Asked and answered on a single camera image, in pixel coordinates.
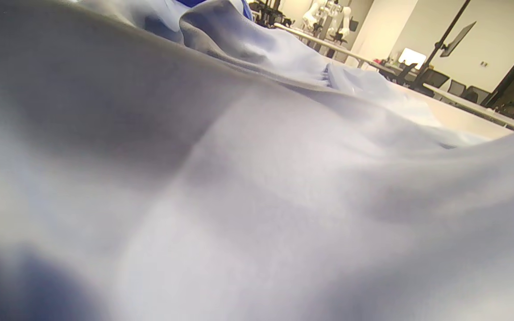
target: cloth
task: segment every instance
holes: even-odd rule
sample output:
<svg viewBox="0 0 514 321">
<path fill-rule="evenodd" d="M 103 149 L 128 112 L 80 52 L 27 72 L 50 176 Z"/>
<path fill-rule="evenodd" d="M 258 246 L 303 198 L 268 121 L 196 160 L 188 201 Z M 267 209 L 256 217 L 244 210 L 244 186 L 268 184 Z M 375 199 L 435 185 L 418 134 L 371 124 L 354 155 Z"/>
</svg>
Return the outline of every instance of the cloth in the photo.
<svg viewBox="0 0 514 321">
<path fill-rule="evenodd" d="M 95 4 L 107 2 L 93 1 Z M 167 6 L 179 4 L 173 0 L 164 1 Z M 140 4 L 139 9 L 134 7 L 131 10 L 122 10 L 124 6 L 120 4 L 110 6 L 108 10 L 96 10 L 96 6 L 92 9 L 108 16 L 123 16 L 123 21 L 136 16 L 134 12 L 155 14 L 156 10 L 149 4 L 143 0 Z M 340 63 L 327 63 L 326 57 L 318 55 L 293 35 L 283 30 L 265 29 L 244 19 L 236 14 L 227 1 L 207 0 L 192 10 L 174 14 L 173 20 L 180 21 L 180 31 L 171 35 L 159 31 L 164 27 L 151 28 L 143 26 L 139 21 L 133 25 L 227 62 L 236 70 L 259 73 L 281 85 L 323 86 L 371 100 L 403 118 L 423 125 L 422 130 L 448 148 L 486 141 L 485 138 L 443 128 L 427 104 L 393 89 L 378 73 Z M 323 103 L 332 106 L 330 99 Z"/>
<path fill-rule="evenodd" d="M 514 134 L 274 77 L 0 0 L 0 319 L 514 319 Z"/>
</svg>

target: white table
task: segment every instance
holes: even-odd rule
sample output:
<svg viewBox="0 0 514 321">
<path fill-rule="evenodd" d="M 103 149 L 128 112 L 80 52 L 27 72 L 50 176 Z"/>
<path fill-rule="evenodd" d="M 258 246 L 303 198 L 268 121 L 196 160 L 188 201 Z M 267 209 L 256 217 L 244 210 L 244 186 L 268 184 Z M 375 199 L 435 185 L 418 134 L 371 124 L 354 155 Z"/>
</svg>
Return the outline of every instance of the white table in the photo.
<svg viewBox="0 0 514 321">
<path fill-rule="evenodd" d="M 514 119 L 513 118 L 509 118 L 507 116 L 498 114 L 497 112 L 495 112 L 492 109 L 485 108 L 476 103 L 472 103 L 469 100 L 465 100 L 459 96 L 450 94 L 441 89 L 437 89 L 436 87 L 428 85 L 426 83 L 424 84 L 424 87 L 427 89 L 430 89 L 431 91 L 433 91 L 434 93 L 436 93 L 438 95 L 441 95 L 441 96 L 455 102 L 458 105 L 463 106 L 464 109 L 476 112 L 477 114 L 480 114 L 484 118 L 496 120 L 496 122 L 503 124 L 503 126 L 509 126 L 510 128 L 514 128 Z"/>
<path fill-rule="evenodd" d="M 437 120 L 439 120 L 439 122 L 441 122 L 441 124 L 446 128 L 461 132 L 469 132 L 490 140 L 496 140 L 497 138 L 513 133 L 510 129 L 499 126 L 498 124 L 490 122 L 489 120 L 479 116 L 475 116 L 450 104 L 446 104 L 400 85 L 392 85 L 396 90 L 402 91 L 411 97 L 426 102 Z"/>
<path fill-rule="evenodd" d="M 337 51 L 339 53 L 344 53 L 345 55 L 348 55 L 349 57 L 353 57 L 354 59 L 358 60 L 358 68 L 361 68 L 362 65 L 365 62 L 367 62 L 367 63 L 373 62 L 371 59 L 368 59 L 368 58 L 365 58 L 365 57 L 361 57 L 359 55 L 351 53 L 349 50 L 340 48 L 337 45 L 334 45 L 333 43 L 326 42 L 324 40 L 320 40 L 318 38 L 315 38 L 312 35 L 308 35 L 308 34 L 302 32 L 302 31 L 298 31 L 298 30 L 295 30 L 295 29 L 292 29 L 292 28 L 287 28 L 287 27 L 283 26 L 282 24 L 277 24 L 277 23 L 275 23 L 274 26 L 275 26 L 275 28 L 283 29 L 285 31 L 288 31 L 288 32 L 292 33 L 293 35 L 296 35 L 296 36 L 300 37 L 300 38 L 304 38 L 306 40 L 310 40 L 312 42 L 316 42 L 316 43 L 318 43 L 320 45 L 323 45 L 323 46 L 325 46 L 325 47 L 327 47 L 329 49 L 332 49 L 332 50 Z"/>
</svg>

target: white wall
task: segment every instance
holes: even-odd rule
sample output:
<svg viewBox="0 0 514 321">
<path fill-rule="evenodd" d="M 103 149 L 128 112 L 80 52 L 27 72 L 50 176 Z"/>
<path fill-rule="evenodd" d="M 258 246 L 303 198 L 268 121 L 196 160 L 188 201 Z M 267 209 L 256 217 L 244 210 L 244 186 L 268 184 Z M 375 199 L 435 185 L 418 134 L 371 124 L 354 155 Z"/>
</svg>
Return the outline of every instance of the white wall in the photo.
<svg viewBox="0 0 514 321">
<path fill-rule="evenodd" d="M 429 55 L 463 2 L 419 0 L 392 53 L 408 47 Z M 437 55 L 431 64 L 468 86 L 493 91 L 514 65 L 514 0 L 471 0 L 446 42 L 473 21 L 477 24 L 451 56 Z M 488 66 L 481 67 L 481 61 Z"/>
<path fill-rule="evenodd" d="M 291 20 L 294 26 L 300 28 L 303 14 L 311 7 L 312 0 L 281 0 L 279 10 Z"/>
<path fill-rule="evenodd" d="M 417 2 L 374 0 L 351 51 L 369 59 L 388 57 Z M 347 60 L 347 65 L 355 63 Z"/>
</svg>

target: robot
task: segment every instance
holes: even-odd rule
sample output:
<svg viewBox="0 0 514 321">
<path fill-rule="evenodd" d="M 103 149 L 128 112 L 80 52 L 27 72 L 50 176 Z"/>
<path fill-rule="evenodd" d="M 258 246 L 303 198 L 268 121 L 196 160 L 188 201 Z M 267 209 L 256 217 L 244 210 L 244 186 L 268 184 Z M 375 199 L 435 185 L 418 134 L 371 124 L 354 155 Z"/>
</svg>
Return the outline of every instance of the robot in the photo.
<svg viewBox="0 0 514 321">
<path fill-rule="evenodd" d="M 343 27 L 336 32 L 336 17 L 343 13 L 342 25 Z M 314 0 L 311 8 L 304 13 L 303 23 L 308 31 L 312 31 L 315 37 L 321 35 L 320 39 L 323 39 L 326 34 L 336 35 L 341 34 L 339 38 L 344 38 L 350 33 L 349 24 L 351 18 L 352 9 L 349 7 L 343 7 L 338 4 L 338 0 Z M 326 33 L 322 34 L 321 30 L 326 22 L 326 19 L 331 17 L 330 27 Z"/>
</svg>

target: black pole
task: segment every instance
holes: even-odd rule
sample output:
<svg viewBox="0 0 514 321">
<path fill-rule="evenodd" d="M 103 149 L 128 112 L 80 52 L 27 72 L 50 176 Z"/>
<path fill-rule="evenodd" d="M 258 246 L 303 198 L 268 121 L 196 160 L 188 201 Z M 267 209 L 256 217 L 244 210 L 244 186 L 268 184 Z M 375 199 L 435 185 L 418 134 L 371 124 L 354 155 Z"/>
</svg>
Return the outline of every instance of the black pole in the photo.
<svg viewBox="0 0 514 321">
<path fill-rule="evenodd" d="M 428 59 L 426 59 L 426 61 L 424 61 L 424 63 L 422 64 L 422 67 L 420 67 L 420 72 L 418 73 L 418 76 L 416 77 L 416 80 L 414 81 L 416 86 L 420 87 L 422 85 L 422 83 L 424 82 L 424 79 L 422 79 L 424 73 L 426 73 L 426 70 L 430 67 L 430 63 L 431 63 L 432 59 L 434 59 L 437 51 L 439 51 L 439 49 L 441 49 L 441 47 L 443 47 L 445 39 L 447 39 L 447 36 L 449 36 L 451 29 L 453 29 L 453 27 L 455 26 L 455 23 L 457 23 L 457 20 L 459 20 L 459 17 L 461 16 L 461 14 L 463 14 L 463 11 L 465 11 L 465 8 L 467 8 L 467 5 L 469 4 L 470 1 L 471 0 L 465 0 L 465 2 L 463 3 L 463 6 L 461 6 L 461 9 L 459 9 L 459 12 L 455 15 L 455 18 L 453 19 L 453 21 L 451 21 L 451 24 L 449 25 L 449 27 L 447 27 L 447 30 L 445 31 L 443 36 L 441 36 L 440 41 L 435 44 L 434 51 L 432 51 L 432 53 L 428 57 Z"/>
</svg>

